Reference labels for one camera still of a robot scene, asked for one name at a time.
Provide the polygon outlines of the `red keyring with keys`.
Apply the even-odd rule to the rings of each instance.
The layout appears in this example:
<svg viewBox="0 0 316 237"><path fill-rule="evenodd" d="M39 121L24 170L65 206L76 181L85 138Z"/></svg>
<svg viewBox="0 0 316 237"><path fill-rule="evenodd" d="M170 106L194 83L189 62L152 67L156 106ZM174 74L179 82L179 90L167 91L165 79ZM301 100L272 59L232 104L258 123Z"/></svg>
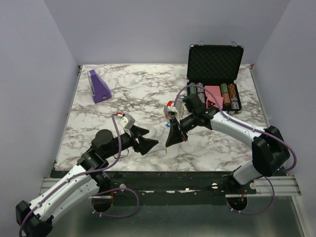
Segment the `red keyring with keys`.
<svg viewBox="0 0 316 237"><path fill-rule="evenodd" d="M181 120L181 118L182 118L182 116L184 114L184 108L183 108L182 101L177 101L176 104L174 103L174 106L176 106L178 108L178 110L179 110L179 117L180 117L180 120Z"/></svg>

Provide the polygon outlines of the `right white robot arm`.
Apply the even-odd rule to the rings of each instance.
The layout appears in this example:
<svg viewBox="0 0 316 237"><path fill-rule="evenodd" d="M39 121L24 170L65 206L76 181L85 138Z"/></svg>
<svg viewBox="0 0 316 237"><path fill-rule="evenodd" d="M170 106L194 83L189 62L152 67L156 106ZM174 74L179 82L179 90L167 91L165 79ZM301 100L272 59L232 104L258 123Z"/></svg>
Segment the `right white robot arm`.
<svg viewBox="0 0 316 237"><path fill-rule="evenodd" d="M262 128L234 119L217 107L206 107L197 95L189 95L183 102L190 113L183 119L175 106L164 107L170 121L165 147L186 142L188 132L200 126L229 135L251 148L252 160L234 170L227 181L230 192L239 193L246 183L261 176L271 177L289 159L289 149L276 127Z"/></svg>

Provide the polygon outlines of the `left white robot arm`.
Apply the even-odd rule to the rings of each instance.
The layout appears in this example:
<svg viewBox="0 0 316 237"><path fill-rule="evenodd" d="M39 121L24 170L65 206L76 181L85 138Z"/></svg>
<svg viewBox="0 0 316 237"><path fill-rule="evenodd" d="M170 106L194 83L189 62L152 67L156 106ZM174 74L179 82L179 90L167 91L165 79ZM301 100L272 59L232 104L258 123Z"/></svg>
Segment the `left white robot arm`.
<svg viewBox="0 0 316 237"><path fill-rule="evenodd" d="M145 155L158 140L145 138L147 129L132 126L131 133L114 137L108 129L98 131L90 148L48 191L32 201L21 201L15 207L21 237L45 237L53 225L70 209L95 194L104 195L111 189L105 170L111 165L107 158L128 148Z"/></svg>

